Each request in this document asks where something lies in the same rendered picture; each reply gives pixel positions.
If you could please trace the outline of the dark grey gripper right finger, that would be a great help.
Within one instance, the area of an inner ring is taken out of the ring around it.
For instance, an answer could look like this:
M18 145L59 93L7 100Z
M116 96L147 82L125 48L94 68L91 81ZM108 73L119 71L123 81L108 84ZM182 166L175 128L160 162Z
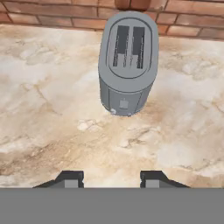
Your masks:
M185 187L177 181L168 179L162 171L140 171L141 188Z

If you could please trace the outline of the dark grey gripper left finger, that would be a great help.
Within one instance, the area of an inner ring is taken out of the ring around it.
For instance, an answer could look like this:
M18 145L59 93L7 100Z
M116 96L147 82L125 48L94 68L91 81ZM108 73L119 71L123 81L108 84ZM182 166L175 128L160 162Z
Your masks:
M56 179L36 185L36 188L83 188L83 179L84 171L62 171Z

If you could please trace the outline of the grey two-slot toaster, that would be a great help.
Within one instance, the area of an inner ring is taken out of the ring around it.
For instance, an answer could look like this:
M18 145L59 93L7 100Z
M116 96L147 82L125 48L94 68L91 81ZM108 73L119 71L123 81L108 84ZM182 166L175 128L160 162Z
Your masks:
M158 27L146 14L122 11L105 25L98 60L100 98L115 116L133 116L158 73Z

